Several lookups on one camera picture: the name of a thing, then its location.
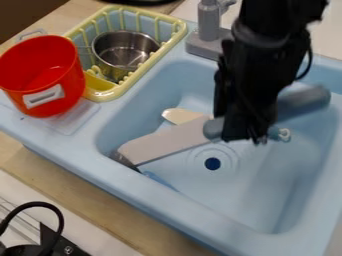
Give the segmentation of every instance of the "gray handle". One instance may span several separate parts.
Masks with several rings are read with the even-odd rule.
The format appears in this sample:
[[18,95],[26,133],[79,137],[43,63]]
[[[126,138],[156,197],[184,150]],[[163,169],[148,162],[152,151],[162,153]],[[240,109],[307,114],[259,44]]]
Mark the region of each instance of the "gray handle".
[[47,32],[44,29],[39,28],[39,29],[33,30],[31,32],[27,32],[27,33],[23,33],[23,34],[18,35],[18,37],[15,39],[15,42],[20,43],[21,41],[24,40],[25,37],[31,36],[34,34],[47,35]]
[[[290,93],[278,100],[277,122],[283,122],[325,108],[329,105],[330,100],[331,93],[323,86]],[[223,125],[224,117],[207,121],[203,127],[204,136],[210,140],[220,138]]]

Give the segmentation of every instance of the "faucet handle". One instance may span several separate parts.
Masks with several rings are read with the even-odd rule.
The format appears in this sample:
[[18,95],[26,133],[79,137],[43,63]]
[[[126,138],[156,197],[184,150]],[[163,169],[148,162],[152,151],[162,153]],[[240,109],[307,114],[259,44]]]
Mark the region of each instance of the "faucet handle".
[[221,15],[223,15],[228,11],[229,7],[231,5],[236,4],[237,1],[236,0],[218,0],[217,2],[220,5]]

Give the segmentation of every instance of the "dish rack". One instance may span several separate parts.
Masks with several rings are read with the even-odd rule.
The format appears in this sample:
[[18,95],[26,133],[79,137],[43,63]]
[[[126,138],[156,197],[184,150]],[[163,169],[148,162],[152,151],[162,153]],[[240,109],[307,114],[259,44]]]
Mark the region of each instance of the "dish rack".
[[[102,75],[91,53],[91,42],[104,32],[129,30],[142,32],[153,37],[161,47],[138,69],[130,72],[119,83],[114,83]],[[149,69],[153,67],[187,33],[187,25],[177,18],[139,8],[109,5],[90,16],[64,36],[79,47],[79,58],[86,77],[84,97],[95,102],[117,99],[127,92]]]

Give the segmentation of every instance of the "pot handle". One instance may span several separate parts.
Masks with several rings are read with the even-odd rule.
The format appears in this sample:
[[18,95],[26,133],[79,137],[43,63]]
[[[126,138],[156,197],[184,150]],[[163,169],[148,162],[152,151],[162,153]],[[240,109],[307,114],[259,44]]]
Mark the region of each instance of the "pot handle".
[[33,31],[31,31],[31,32],[27,32],[27,33],[20,34],[20,35],[16,38],[15,42],[16,42],[16,43],[20,43],[21,41],[24,40],[25,37],[31,36],[31,35],[34,35],[34,34],[47,35],[47,32],[46,32],[44,29],[39,28],[39,29],[33,30]]
[[23,101],[27,109],[31,109],[64,97],[62,85],[56,84],[45,91],[23,95]]

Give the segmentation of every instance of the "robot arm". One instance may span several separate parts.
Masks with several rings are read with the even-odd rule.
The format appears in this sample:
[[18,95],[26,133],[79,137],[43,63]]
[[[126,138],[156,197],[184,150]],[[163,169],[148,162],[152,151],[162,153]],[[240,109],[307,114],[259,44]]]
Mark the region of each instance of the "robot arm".
[[[279,92],[310,69],[307,25],[321,19],[326,5],[326,0],[243,0],[234,39],[222,42],[215,75],[214,115],[225,117],[224,141],[266,141],[277,120]],[[308,67],[298,76],[306,54]]]

